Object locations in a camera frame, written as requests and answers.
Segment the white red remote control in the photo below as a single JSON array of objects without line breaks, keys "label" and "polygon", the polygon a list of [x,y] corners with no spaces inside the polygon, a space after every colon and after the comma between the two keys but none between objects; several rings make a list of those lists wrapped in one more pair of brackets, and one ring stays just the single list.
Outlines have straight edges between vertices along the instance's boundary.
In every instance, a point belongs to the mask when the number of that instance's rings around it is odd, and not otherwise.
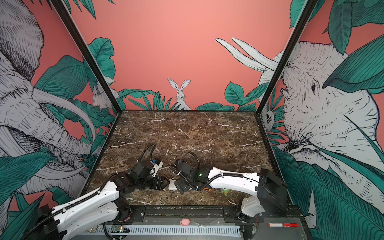
[{"label": "white red remote control", "polygon": [[170,191],[176,191],[176,190],[177,190],[177,187],[176,187],[176,185],[175,185],[175,180],[170,180],[170,183],[169,183],[169,185],[168,185],[168,189],[169,189]]}]

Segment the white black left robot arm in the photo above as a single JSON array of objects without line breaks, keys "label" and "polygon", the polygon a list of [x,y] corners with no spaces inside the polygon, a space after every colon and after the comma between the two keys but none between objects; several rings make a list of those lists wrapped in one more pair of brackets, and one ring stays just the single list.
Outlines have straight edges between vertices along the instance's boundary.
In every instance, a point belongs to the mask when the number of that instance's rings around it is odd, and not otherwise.
[{"label": "white black left robot arm", "polygon": [[125,172],[117,172],[97,189],[54,209],[39,211],[37,222],[27,227],[23,240],[69,240],[87,229],[110,221],[125,223],[133,216],[124,195],[136,189],[163,190],[168,180],[158,176],[163,162],[140,161]]}]

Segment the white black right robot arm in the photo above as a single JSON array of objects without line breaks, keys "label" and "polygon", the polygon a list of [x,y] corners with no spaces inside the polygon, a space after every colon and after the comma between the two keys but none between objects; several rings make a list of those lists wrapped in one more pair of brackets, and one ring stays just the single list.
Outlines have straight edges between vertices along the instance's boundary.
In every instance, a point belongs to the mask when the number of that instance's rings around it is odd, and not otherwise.
[{"label": "white black right robot arm", "polygon": [[188,190],[225,189],[245,193],[250,197],[243,199],[241,213],[248,217],[264,212],[284,215],[287,211],[287,185],[268,169],[261,169],[259,173],[236,173],[211,166],[196,168],[180,163],[174,171],[180,178],[170,181],[170,191],[177,190],[184,194]]}]

